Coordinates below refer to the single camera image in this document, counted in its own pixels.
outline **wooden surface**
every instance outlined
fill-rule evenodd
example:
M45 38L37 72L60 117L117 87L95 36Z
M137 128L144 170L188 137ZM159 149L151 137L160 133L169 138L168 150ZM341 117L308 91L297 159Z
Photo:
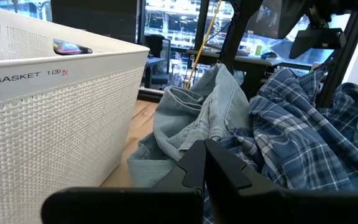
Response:
M127 159L137 149L137 143L152 132L157 103L137 100L131 120L121 163L104 181L101 187L130 187Z

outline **white laundry basket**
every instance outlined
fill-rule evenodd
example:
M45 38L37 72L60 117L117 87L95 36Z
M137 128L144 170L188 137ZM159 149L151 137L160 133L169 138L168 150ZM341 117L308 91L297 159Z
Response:
M56 55L54 39L93 54ZM48 195L112 172L148 51L0 10L0 223L41 223Z

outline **plaid fabric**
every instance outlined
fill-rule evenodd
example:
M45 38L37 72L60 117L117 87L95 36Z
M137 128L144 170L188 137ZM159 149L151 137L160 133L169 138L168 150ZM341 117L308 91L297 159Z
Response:
M340 85L332 108L316 109L322 77L277 72L250 101L253 130L234 129L220 144L288 189L358 190L358 86ZM204 223L213 223L205 196Z

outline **light blue jeans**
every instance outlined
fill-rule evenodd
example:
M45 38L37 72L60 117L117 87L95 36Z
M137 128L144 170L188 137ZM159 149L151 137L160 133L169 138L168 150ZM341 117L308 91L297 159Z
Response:
M222 64L205 72L190 90L171 86L155 111L153 132L128 158L134 186L153 186L196 140L216 141L233 128L250 129L248 110L244 92Z

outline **glass window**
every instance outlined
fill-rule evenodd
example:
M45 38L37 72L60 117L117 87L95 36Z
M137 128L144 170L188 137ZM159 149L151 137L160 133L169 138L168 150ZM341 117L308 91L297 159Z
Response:
M196 37L200 0L146 0L145 35L160 34L172 47L192 48Z
M209 23L213 16L213 12L216 10L217 6L217 1L210 3L208 11L210 13L208 13L205 32L208 29ZM217 45L219 47L222 46L224 39L226 38L228 23L230 22L233 13L233 8L229 2L222 2L221 7L219 8L219 12L215 18L213 29L209 34L210 40L208 41L208 45ZM267 24L269 27L278 24L277 22L272 22L275 21L273 18L275 18L276 14L271 13L267 8L263 8L262 6L261 10L258 13L261 16L272 18L271 20L269 20L270 23ZM329 26L331 28L342 28L342 30L344 30L347 21L349 20L349 16L350 14L340 16L333 15L333 20L329 23ZM284 61L288 63L297 63L303 65L312 65L314 62L322 63L329 57L333 50L309 49L307 52L305 52L298 58L289 59L289 54L296 34L299 30L305 30L308 27L308 24L309 19L307 18L307 16L303 16L299 20L297 25L292 29L292 31L282 40L245 33L240 43L239 50L246 50L251 55L275 52L280 58L284 59Z
M188 73L189 55L186 53L171 52L170 73L173 75L171 85L184 87L186 74Z
M52 21L52 10L50 8L50 1L18 1L17 13L25 16L30 16L45 21ZM15 5L13 1L0 0L0 9L15 12Z

